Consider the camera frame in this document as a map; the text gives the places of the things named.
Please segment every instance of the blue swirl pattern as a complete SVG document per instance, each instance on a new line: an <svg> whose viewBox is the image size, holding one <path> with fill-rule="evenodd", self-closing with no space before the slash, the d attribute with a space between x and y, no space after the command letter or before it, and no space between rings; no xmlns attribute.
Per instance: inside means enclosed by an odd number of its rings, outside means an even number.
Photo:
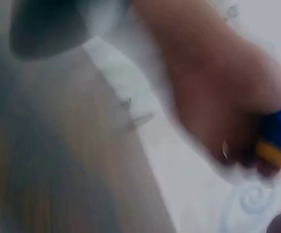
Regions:
<svg viewBox="0 0 281 233"><path fill-rule="evenodd" d="M230 222L231 217L235 214L232 213L232 208L235 205L239 205L240 211L247 215L247 217L250 217L250 219L253 217L253 221L243 223L246 227L245 232L251 233L253 230L256 230L263 222L267 210L269 210L274 203L275 197L276 189L273 185L271 185L270 188L266 188L261 185L246 183L235 187L227 197L227 201L222 210L219 233L234 232L234 229L230 228Z"/></svg>

